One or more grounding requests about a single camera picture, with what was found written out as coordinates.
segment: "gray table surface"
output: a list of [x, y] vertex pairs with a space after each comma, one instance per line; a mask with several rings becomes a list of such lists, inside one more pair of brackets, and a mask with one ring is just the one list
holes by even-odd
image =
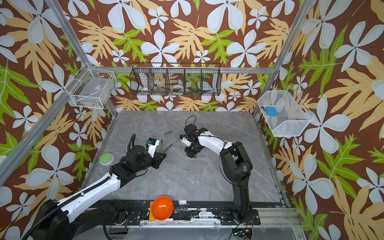
[[[196, 115], [196, 127], [206, 128], [212, 134], [230, 142], [243, 143], [253, 164], [249, 180], [251, 202], [279, 202], [260, 139], [255, 120], [244, 112], [186, 112], [186, 111], [122, 111], [104, 152], [115, 156], [113, 164], [125, 155], [129, 139], [136, 133], [136, 145], [145, 146], [148, 138], [163, 140], [167, 157], [159, 169], [150, 167], [144, 176], [135, 178], [124, 187], [104, 198], [121, 200], [154, 200], [166, 195], [172, 200], [187, 201], [233, 201], [232, 185], [220, 173], [219, 156], [208, 148], [202, 149], [197, 158], [189, 158], [180, 135], [184, 132], [186, 119]], [[94, 183], [109, 170], [97, 163], [88, 184]]]

